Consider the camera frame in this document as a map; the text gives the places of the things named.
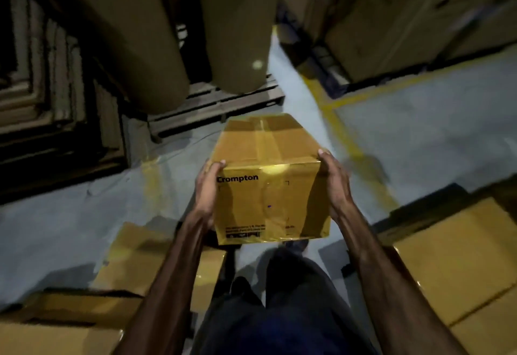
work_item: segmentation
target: finger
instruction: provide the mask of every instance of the finger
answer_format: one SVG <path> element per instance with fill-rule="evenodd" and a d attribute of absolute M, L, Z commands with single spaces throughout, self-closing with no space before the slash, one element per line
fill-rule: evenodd
<path fill-rule="evenodd" d="M 201 169 L 199 170 L 199 173 L 197 174 L 197 177 L 196 177 L 196 184 L 199 182 L 199 180 L 201 180 L 204 176 L 205 176 L 205 173 L 206 173 L 206 169 L 208 168 L 208 159 L 205 160 L 205 162 L 203 163 L 203 165 L 201 166 Z"/>
<path fill-rule="evenodd" d="M 327 166 L 329 174 L 340 174 L 341 166 L 339 165 L 339 162 L 336 160 L 336 158 L 334 158 L 331 154 L 323 151 L 323 149 L 318 149 L 318 156 L 320 160 Z"/>
<path fill-rule="evenodd" d="M 222 170 L 224 167 L 226 167 L 226 161 L 222 160 L 220 162 L 212 163 L 208 171 L 205 175 L 205 180 L 213 180 L 216 181 L 217 173 Z"/>

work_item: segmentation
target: packing tape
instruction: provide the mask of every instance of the packing tape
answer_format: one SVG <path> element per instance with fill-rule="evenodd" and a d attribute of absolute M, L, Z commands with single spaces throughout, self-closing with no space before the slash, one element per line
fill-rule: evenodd
<path fill-rule="evenodd" d="M 269 127 L 266 117 L 254 117 L 252 119 L 256 133 L 256 151 L 259 162 L 281 162 L 282 156 L 278 149 L 275 136 Z M 261 242 L 271 240 L 290 240 L 285 232 L 285 224 L 288 221 L 288 213 L 283 201 L 283 189 L 285 174 L 289 164 L 276 163 L 260 168 L 259 176 L 262 209 L 266 220 L 264 236 L 258 238 Z"/>

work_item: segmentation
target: person's right hand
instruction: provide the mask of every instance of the person's right hand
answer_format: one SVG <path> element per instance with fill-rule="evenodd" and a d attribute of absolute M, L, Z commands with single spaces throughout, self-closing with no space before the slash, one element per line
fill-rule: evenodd
<path fill-rule="evenodd" d="M 318 157 L 328 170 L 327 193 L 330 199 L 330 216 L 337 221 L 338 215 L 348 205 L 354 203 L 350 192 L 350 176 L 330 153 L 318 149 Z"/>

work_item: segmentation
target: yellow floor marking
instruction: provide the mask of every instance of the yellow floor marking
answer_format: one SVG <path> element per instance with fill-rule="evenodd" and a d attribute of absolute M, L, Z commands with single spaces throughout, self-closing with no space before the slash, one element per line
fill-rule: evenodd
<path fill-rule="evenodd" d="M 387 83 L 386 85 L 372 87 L 371 89 L 365 89 L 364 92 L 358 93 L 356 95 L 345 96 L 343 98 L 333 100 L 332 102 L 326 101 L 326 102 L 321 102 L 321 103 L 325 109 L 336 109 L 341 106 L 353 105 L 353 104 L 356 104 L 359 102 L 364 102 L 365 100 L 371 99 L 371 98 L 379 96 L 381 94 L 386 94 L 386 93 L 402 90 L 411 85 L 419 84 L 424 81 L 428 81 L 430 79 L 434 79 L 436 77 L 446 75 L 453 71 L 468 68 L 472 65 L 477 65 L 477 64 L 491 61 L 493 59 L 504 57 L 504 56 L 508 55 L 509 52 L 514 52 L 516 50 L 517 50 L 517 46 L 510 47 L 507 50 L 500 51 L 496 54 L 487 55 L 487 56 L 481 57 L 481 58 L 475 58 L 473 60 L 464 61 L 459 64 L 449 66 L 447 68 L 438 69 L 436 71 L 426 72 L 419 76 L 408 77 L 408 78 L 400 80 L 400 81 L 395 81 L 393 83 Z"/>
<path fill-rule="evenodd" d="M 314 100 L 316 100 L 323 118 L 327 121 L 339 142 L 347 150 L 350 159 L 354 163 L 355 169 L 361 178 L 366 182 L 368 188 L 377 199 L 381 208 L 383 208 L 386 212 L 391 212 L 400 207 L 400 204 L 394 199 L 384 184 L 383 174 L 380 174 L 379 170 L 370 164 L 368 157 L 350 136 L 346 126 L 343 124 L 343 122 L 341 122 L 339 117 L 336 116 L 334 110 L 328 109 L 325 106 L 321 106 L 321 103 L 324 101 L 323 95 L 326 96 L 327 94 L 321 86 L 320 82 L 317 79 L 307 79 L 306 77 L 301 77 L 309 88 L 312 96 L 314 97 Z"/>

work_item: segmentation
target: leg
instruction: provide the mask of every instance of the leg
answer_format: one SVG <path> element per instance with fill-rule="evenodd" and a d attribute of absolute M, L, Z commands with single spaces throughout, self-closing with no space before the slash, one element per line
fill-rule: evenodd
<path fill-rule="evenodd" d="M 302 311 L 315 326 L 344 335 L 358 353 L 376 353 L 328 275 L 314 261 L 285 247 L 279 247 L 269 260 L 266 307 Z"/>
<path fill-rule="evenodd" d="M 237 277 L 230 293 L 212 301 L 194 338 L 191 355 L 210 355 L 243 320 L 265 311 L 248 280 Z"/>

